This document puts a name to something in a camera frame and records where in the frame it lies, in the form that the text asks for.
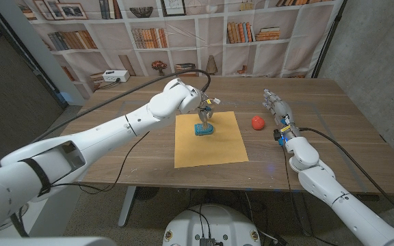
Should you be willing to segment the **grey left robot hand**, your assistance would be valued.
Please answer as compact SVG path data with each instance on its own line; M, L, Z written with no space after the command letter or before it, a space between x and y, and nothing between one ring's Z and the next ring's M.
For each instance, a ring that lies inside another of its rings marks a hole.
M213 115L213 108L215 107L215 101L213 98L202 100L198 106L198 117L202 122L202 129L208 129L208 119Z

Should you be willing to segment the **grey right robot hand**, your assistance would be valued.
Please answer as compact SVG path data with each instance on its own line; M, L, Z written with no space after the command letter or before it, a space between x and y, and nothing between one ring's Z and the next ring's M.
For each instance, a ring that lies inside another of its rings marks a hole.
M295 124L295 119L291 107L275 93L264 89L265 102L263 106L273 115L278 130L285 140L300 137L299 128Z

